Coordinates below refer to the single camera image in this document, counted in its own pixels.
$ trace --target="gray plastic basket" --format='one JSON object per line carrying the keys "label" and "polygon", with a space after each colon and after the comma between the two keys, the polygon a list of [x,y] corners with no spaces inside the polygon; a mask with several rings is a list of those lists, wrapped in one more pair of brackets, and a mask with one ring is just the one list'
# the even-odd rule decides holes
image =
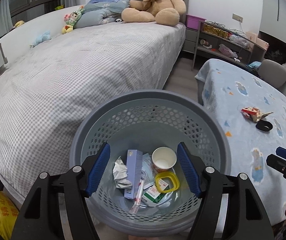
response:
{"label": "gray plastic basket", "polygon": [[185,142],[192,154],[228,174],[230,151],[218,123],[198,103],[164,90],[138,90],[108,100],[82,122],[70,150],[70,167],[96,154],[103,142],[110,144],[107,164],[96,193],[86,199],[89,211],[101,222],[129,235],[158,237],[179,233],[192,226],[200,199],[189,190],[179,162],[174,166],[180,188],[168,193],[156,208],[141,205],[129,213],[133,201],[113,181],[114,162],[126,161],[128,149],[153,153],[161,146],[174,151]]}

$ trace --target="purple box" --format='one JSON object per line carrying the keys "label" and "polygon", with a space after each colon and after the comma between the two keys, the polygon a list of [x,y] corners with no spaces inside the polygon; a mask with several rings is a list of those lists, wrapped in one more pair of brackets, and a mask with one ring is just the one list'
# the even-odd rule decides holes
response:
{"label": "purple box", "polygon": [[124,197],[136,198],[140,180],[142,177],[143,153],[138,150],[127,150],[126,167],[127,179],[132,183],[131,188],[124,190]]}
{"label": "purple box", "polygon": [[199,29],[200,21],[206,21],[206,19],[193,16],[193,15],[187,15],[186,17],[186,27],[194,30]]}

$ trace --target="gray chair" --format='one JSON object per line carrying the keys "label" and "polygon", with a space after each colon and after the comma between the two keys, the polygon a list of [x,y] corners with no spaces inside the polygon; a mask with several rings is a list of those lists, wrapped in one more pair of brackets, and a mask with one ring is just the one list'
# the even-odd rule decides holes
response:
{"label": "gray chair", "polygon": [[279,88],[286,82],[286,69],[275,61],[263,60],[258,74],[272,87]]}

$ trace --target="metal screw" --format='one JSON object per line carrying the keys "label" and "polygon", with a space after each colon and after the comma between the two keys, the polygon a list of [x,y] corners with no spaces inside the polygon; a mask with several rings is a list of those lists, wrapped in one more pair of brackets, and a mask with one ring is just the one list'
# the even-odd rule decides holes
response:
{"label": "metal screw", "polygon": [[213,173],[214,171],[215,171],[215,169],[213,168],[213,167],[206,167],[205,168],[205,170],[206,170],[206,172],[208,172],[208,173]]}
{"label": "metal screw", "polygon": [[243,180],[247,180],[247,175],[245,173],[241,173],[240,178]]}
{"label": "metal screw", "polygon": [[73,172],[80,172],[82,170],[82,167],[81,166],[75,166],[73,168]]}
{"label": "metal screw", "polygon": [[47,177],[47,172],[42,172],[42,173],[39,175],[39,177],[40,177],[41,179],[45,179],[45,178]]}

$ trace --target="crumpled foil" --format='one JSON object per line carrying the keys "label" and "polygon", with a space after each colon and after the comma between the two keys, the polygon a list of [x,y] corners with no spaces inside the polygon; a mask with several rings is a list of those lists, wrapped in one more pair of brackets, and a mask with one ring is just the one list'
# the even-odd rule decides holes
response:
{"label": "crumpled foil", "polygon": [[117,188],[131,188],[132,183],[127,179],[127,167],[121,157],[115,161],[113,176]]}

